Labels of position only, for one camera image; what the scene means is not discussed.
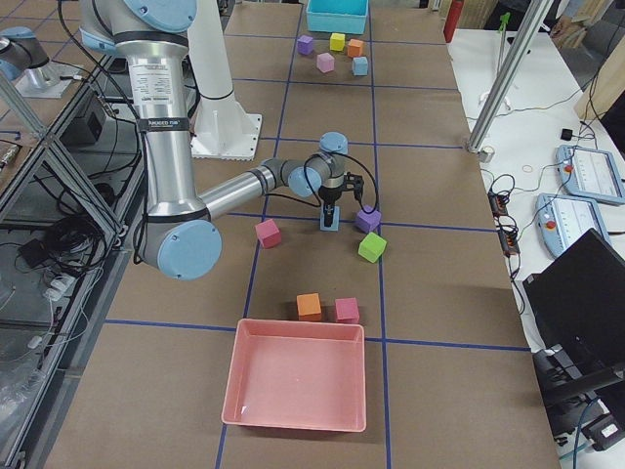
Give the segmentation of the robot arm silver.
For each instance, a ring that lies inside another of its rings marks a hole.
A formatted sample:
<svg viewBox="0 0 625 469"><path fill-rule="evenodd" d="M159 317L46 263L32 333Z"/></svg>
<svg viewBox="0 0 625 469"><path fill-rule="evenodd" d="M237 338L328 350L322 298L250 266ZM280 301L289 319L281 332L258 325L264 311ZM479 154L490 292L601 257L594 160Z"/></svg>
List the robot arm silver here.
<svg viewBox="0 0 625 469"><path fill-rule="evenodd" d="M135 248L167 277L193 280L217 263L214 220L287 187L320 195L331 212L345 181L345 157L323 148L304 160L270 159L206 192L194 185L197 156L245 158L255 152L261 118L237 102L223 27L213 1L84 1L85 46L128 65L146 160L146 206Z"/></svg>
<svg viewBox="0 0 625 469"><path fill-rule="evenodd" d="M27 69L46 65L50 58L34 32L26 26L1 31L1 72L8 80L19 78Z"/></svg>

